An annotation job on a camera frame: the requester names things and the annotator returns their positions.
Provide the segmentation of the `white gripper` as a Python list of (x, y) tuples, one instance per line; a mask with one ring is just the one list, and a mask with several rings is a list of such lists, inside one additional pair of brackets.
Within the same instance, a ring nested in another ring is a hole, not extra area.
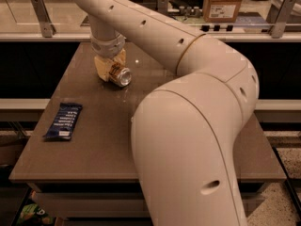
[(109, 81), (109, 72), (113, 65), (113, 60), (122, 66), (126, 65), (126, 51), (123, 48), (125, 38), (118, 35), (112, 40), (99, 40), (93, 35), (90, 36), (91, 46), (97, 56), (94, 57), (94, 64), (97, 74), (104, 81)]

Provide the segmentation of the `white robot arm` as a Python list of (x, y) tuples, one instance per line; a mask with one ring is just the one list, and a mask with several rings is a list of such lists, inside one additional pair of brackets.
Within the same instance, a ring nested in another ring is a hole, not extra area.
[(224, 42), (129, 0), (73, 0), (177, 79), (132, 120), (135, 167), (154, 226), (247, 226), (233, 144), (253, 114), (259, 79)]

